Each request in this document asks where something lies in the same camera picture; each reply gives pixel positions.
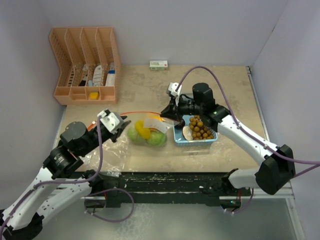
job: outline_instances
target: plastic bag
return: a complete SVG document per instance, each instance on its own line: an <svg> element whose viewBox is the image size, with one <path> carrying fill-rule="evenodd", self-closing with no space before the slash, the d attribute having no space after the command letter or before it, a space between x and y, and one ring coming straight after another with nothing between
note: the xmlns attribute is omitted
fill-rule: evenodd
<svg viewBox="0 0 320 240"><path fill-rule="evenodd" d="M126 135L135 145L162 147L166 145L167 131L172 128L173 122L155 114L145 114L140 119L133 120L128 126Z"/></svg>

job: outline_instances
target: white object in tray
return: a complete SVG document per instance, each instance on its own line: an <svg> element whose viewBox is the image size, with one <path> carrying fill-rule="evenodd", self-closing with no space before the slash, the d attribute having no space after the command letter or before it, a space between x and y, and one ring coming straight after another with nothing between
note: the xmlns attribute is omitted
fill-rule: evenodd
<svg viewBox="0 0 320 240"><path fill-rule="evenodd" d="M116 70L116 66L115 66L114 62L110 63L110 71L112 71L112 70Z"/></svg>
<svg viewBox="0 0 320 240"><path fill-rule="evenodd" d="M93 85L94 86L100 86L101 84L101 78L102 78L102 66L98 65L95 69L94 69L94 73L93 73Z"/></svg>
<svg viewBox="0 0 320 240"><path fill-rule="evenodd" d="M116 75L114 73L108 73L106 76L106 81L105 81L105 86L115 86L115 81L116 81Z"/></svg>

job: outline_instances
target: yellow fruit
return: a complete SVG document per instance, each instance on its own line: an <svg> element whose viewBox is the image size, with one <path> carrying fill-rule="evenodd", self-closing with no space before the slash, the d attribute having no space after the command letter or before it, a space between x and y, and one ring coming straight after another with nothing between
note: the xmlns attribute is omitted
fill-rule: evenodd
<svg viewBox="0 0 320 240"><path fill-rule="evenodd" d="M204 123L203 123L202 121L198 121L197 126L198 126L199 128L203 127L203 125L204 125Z"/></svg>
<svg viewBox="0 0 320 240"><path fill-rule="evenodd" d="M144 139L149 139L151 137L150 128L144 128L144 121L143 120L136 121L134 126L135 126L135 130L138 132L138 134L141 137L143 137Z"/></svg>

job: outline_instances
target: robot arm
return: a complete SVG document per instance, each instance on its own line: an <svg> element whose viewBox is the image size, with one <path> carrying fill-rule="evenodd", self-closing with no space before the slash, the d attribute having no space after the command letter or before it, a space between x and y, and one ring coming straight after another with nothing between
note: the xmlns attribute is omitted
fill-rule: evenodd
<svg viewBox="0 0 320 240"><path fill-rule="evenodd" d="M181 86L179 91L176 91L177 87L178 83L170 83L167 94L171 97L171 100L169 105L161 112L162 117L181 122L179 127L183 127L183 115L200 115L204 125L231 139L258 164L258 168L233 169L229 172L228 181L234 188L260 187L266 193L274 195L295 176L294 163L280 159L266 146L289 158L293 158L292 150L286 145L279 147L267 141L238 121L242 129L263 142L264 146L247 136L240 130L230 111L224 106L216 104L213 91L208 84L195 84L192 88L193 98L180 94Z"/></svg>
<svg viewBox="0 0 320 240"><path fill-rule="evenodd" d="M100 112L98 117L100 117L102 142L108 139L116 142L124 128L130 123L130 121L124 122L126 116L121 117L108 110ZM80 177L76 181L67 178L83 164L80 157L84 157L98 147L97 126L88 131L82 122L72 122L60 135L60 139L58 146L50 152L29 187L10 207L2 212L2 216L0 212L1 225L9 218L6 224L7 229L3 233L6 239L33 239L42 230L43 225L58 212L77 199L91 193L90 182L83 181L84 177ZM50 183L35 187L46 181L50 181ZM50 197L51 193L65 181L70 184L62 184L63 191ZM11 214L17 205L19 205L18 208Z"/></svg>

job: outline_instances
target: beige table surface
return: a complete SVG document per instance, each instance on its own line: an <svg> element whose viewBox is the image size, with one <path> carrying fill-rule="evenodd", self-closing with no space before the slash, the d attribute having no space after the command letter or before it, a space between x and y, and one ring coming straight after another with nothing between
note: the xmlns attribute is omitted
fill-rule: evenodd
<svg viewBox="0 0 320 240"><path fill-rule="evenodd" d="M116 105L69 105L61 122L60 133L74 121L87 126L105 108L113 112L131 111L160 112L169 103L166 89L170 82L179 82L184 73L193 66L172 65L168 71L150 71L146 65L124 65L118 89ZM207 66L219 78L237 118L247 127L264 137L264 130L245 66ZM184 80L182 92L191 93L195 83L205 82L213 89L216 102L226 106L213 77L204 69L195 69ZM133 122L143 118L130 114ZM136 146L129 143L126 134L113 144L103 145L102 171L148 171L148 172L229 172L234 168L249 169L258 165L240 147L225 136L218 134L218 141L211 148L181 148L175 146L173 132L169 130L165 147ZM84 159L78 171L96 169L97 149Z"/></svg>

